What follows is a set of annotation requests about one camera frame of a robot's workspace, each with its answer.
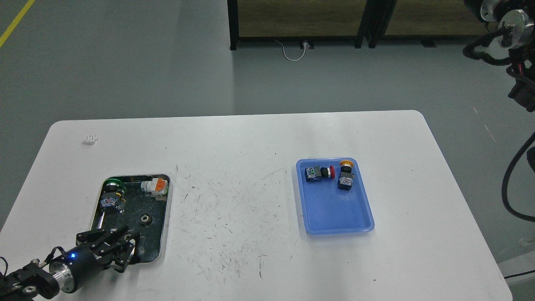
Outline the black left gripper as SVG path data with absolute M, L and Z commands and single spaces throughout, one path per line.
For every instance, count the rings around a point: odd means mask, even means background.
M 108 269 L 123 273 L 129 266 L 141 233 L 127 226 L 84 231 L 75 237 L 74 248 L 52 259 L 49 272 L 63 293 L 75 293 Z

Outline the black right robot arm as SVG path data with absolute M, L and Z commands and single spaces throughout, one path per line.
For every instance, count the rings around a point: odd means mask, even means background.
M 526 111 L 535 109 L 534 21 L 533 0 L 466 0 L 464 5 L 482 23 L 496 23 L 492 31 L 479 36 L 463 48 L 466 58 L 492 66 L 505 66 L 515 80 L 508 97 Z M 507 57 L 497 59 L 485 50 L 499 38 Z

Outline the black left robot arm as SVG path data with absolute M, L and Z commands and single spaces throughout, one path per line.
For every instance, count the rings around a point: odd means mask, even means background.
M 11 273 L 2 273 L 1 299 L 32 301 L 37 296 L 52 299 L 59 293 L 75 293 L 105 270 L 123 273 L 140 239 L 141 234 L 127 226 L 80 232 L 70 250 L 54 247 L 43 261 L 36 258 Z

